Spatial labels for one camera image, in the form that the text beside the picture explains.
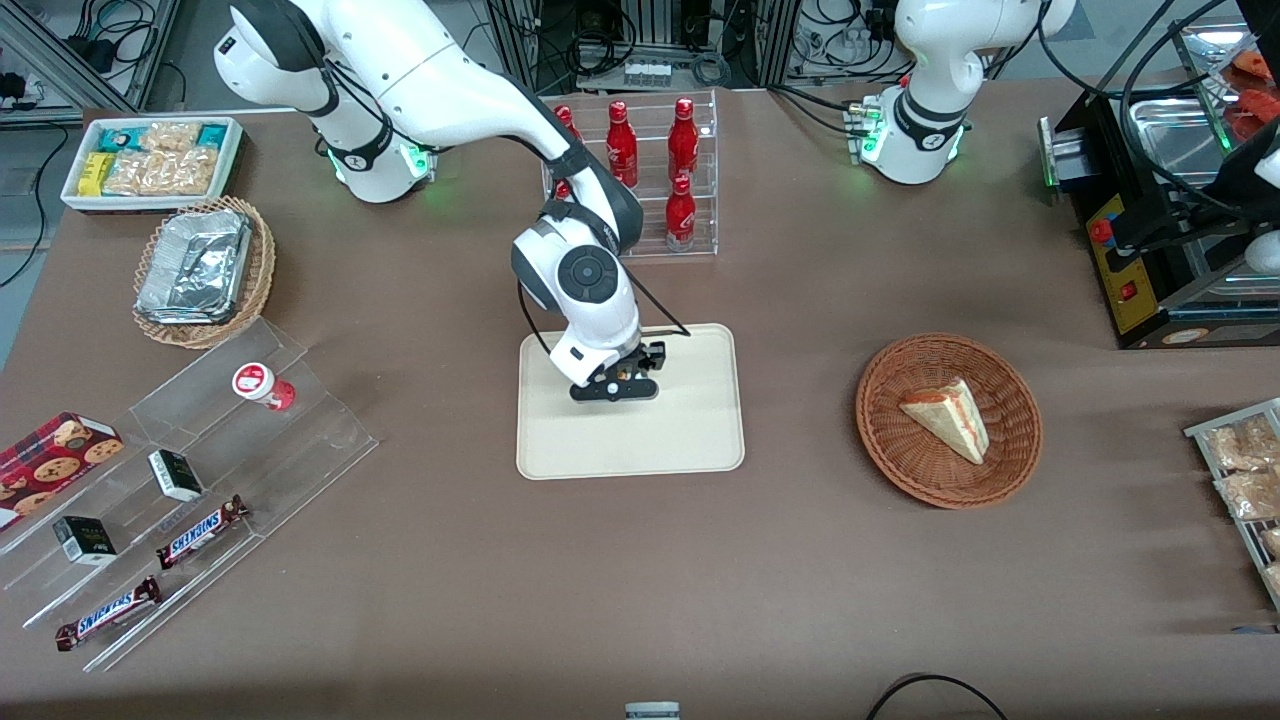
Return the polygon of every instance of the table surface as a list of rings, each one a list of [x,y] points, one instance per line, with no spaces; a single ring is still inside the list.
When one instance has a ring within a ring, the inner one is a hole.
[[[110,673],[0,598],[3,715],[599,719],[669,698],[691,720],[844,719],[915,671],[1016,719],[1271,715],[1280,638],[1226,630],[1274,615],[1181,428],[1280,396],[1258,374],[1275,352],[1115,350],[1083,233],[1041,183],[1036,120],[1074,99],[991,83],[954,165],[900,187],[774,96],[719,92],[721,254],[635,272],[735,332],[746,461],[543,483],[515,465],[508,265],[536,160],[480,142],[369,206],[306,118],[246,115],[234,190],[279,245],[266,316],[383,443]],[[67,214],[0,437],[114,418],[196,357],[129,315],[156,222]],[[856,439],[861,368],[932,331],[1001,352],[1039,401],[1043,460],[1002,506],[923,506]],[[916,688],[883,716],[973,707]]]

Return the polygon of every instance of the red and white cup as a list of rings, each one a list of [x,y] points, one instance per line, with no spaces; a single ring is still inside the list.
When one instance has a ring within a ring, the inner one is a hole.
[[[250,363],[236,370],[232,389],[244,400],[257,402],[276,413],[288,410],[289,405],[293,405],[293,398],[297,397],[292,383],[276,378],[275,373],[261,363]]]

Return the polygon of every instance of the brown wicker basket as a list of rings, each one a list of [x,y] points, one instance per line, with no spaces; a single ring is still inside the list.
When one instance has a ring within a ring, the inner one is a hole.
[[[899,407],[902,397],[964,378],[991,447],[974,465]],[[954,334],[919,334],[882,350],[863,373],[855,401],[858,432],[876,465],[911,496],[938,507],[968,509],[1009,498],[1036,471],[1043,448],[1039,407],[1009,363]]]
[[[133,319],[147,333],[147,337],[177,345],[188,350],[207,350],[219,342],[239,333],[262,314],[266,305],[266,296],[271,292],[271,273],[275,270],[275,240],[271,237],[271,228],[262,222],[262,215],[252,205],[236,197],[219,197],[210,202],[201,202],[191,208],[178,210],[178,215],[187,213],[211,213],[214,210],[236,210],[243,213],[253,222],[253,237],[250,240],[250,258],[244,266],[244,281],[241,286],[239,310],[225,325],[160,325],[147,322],[137,310]],[[155,252],[156,241],[160,237],[160,228],[151,233],[151,241],[142,252],[142,261],[133,274],[133,291],[142,290],[142,282],[151,268],[151,255]]]

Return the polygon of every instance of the white robotic arm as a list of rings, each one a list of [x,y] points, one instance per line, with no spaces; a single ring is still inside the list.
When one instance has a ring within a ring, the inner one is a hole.
[[[568,319],[550,359],[577,386],[575,398],[657,393],[646,375],[660,369],[664,348],[641,343],[617,258],[639,240],[640,204],[541,101],[472,63],[421,0],[234,0],[232,15],[236,27],[214,55],[223,78],[255,102],[306,111],[344,154],[353,170],[346,182],[361,199],[412,187],[401,177],[408,165],[393,156],[397,133],[435,147],[508,137],[567,179],[571,201],[548,202],[516,238],[512,269],[541,307]]]
[[[1075,0],[901,0],[895,32],[915,69],[905,88],[867,97],[863,163],[905,184],[938,177],[983,83],[977,50],[1018,45],[1042,12],[1044,35],[1055,35],[1074,9]]]

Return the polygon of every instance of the red bottle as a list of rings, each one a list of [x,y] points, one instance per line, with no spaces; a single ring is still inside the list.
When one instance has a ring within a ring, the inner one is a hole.
[[[604,138],[609,150],[609,172],[622,184],[635,187],[640,182],[640,158],[636,149],[636,131],[627,120],[627,104],[609,102],[609,135]]]
[[[573,137],[582,140],[582,133],[577,132],[577,127],[573,124],[573,110],[570,110],[568,105],[557,105],[556,117],[573,133]]]
[[[573,133],[573,137],[582,140],[582,133],[577,132],[577,128],[573,126],[573,110],[570,110],[568,105],[557,105],[556,117],[559,118],[561,123],[563,123],[571,133]],[[568,181],[556,182],[556,200],[567,199],[570,192],[571,188],[568,186]]]
[[[667,136],[667,176],[672,182],[681,173],[694,177],[698,169],[698,126],[694,124],[694,101],[689,97],[676,100],[676,122]]]
[[[689,193],[689,176],[681,174],[671,183],[667,199],[667,247],[685,252],[694,246],[694,213],[698,205]]]

